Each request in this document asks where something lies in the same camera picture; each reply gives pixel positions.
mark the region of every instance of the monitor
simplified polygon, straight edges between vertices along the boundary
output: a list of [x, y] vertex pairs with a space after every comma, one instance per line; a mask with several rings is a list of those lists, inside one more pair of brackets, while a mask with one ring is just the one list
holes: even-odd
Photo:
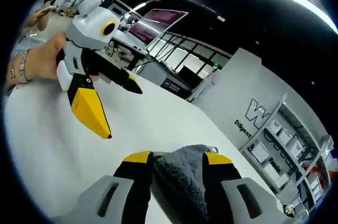
[[191, 89], [197, 87], [201, 82], [202, 78], [199, 77], [196, 73], [190, 70], [188, 67], [183, 66], [183, 68], [177, 74], [185, 83], [187, 83]]
[[176, 10], [153, 9], [135, 23], [128, 32], [149, 46], [187, 14], [188, 12]]

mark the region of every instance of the white table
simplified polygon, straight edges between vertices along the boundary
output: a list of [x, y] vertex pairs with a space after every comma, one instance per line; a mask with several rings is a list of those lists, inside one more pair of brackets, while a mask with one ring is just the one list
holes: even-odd
[[[123, 158], [140, 151], [172, 152], [192, 144], [216, 146], [242, 177], [272, 192], [226, 136], [197, 107], [135, 76], [143, 95], [95, 82], [112, 138], [102, 139], [73, 115], [57, 81], [14, 89], [5, 107], [14, 162], [36, 204], [50, 217], [66, 214], [81, 192], [113, 175]], [[170, 223], [152, 197], [146, 223]]]

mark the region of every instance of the gray towel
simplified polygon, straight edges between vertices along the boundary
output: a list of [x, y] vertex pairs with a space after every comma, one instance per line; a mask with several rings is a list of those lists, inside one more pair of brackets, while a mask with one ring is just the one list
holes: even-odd
[[180, 209], [178, 206], [181, 204], [183, 212], [187, 208], [193, 209], [192, 211], [198, 212], [201, 219], [204, 219], [202, 223], [208, 221], [202, 180], [202, 155], [212, 152], [211, 149], [212, 147], [205, 145], [186, 146], [173, 153], [164, 154], [154, 164], [155, 172], [164, 183], [163, 187], [173, 195], [176, 208]]

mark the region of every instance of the black ceiling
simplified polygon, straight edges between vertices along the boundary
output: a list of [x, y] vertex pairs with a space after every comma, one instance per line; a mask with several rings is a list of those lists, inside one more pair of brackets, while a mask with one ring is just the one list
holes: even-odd
[[[147, 0], [122, 1], [134, 7]], [[338, 22], [334, 1], [321, 2]], [[260, 56], [265, 67], [306, 100], [337, 140], [338, 35], [312, 12], [290, 0], [160, 0], [139, 12], [143, 15], [152, 8], [189, 12], [172, 32], [232, 54], [242, 47]], [[218, 15], [226, 21], [217, 20]]]

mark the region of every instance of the laptop screen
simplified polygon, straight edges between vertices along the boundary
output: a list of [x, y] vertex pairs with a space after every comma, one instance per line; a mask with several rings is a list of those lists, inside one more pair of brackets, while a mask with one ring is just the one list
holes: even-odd
[[153, 9], [129, 29], [146, 46], [187, 15], [187, 12]]

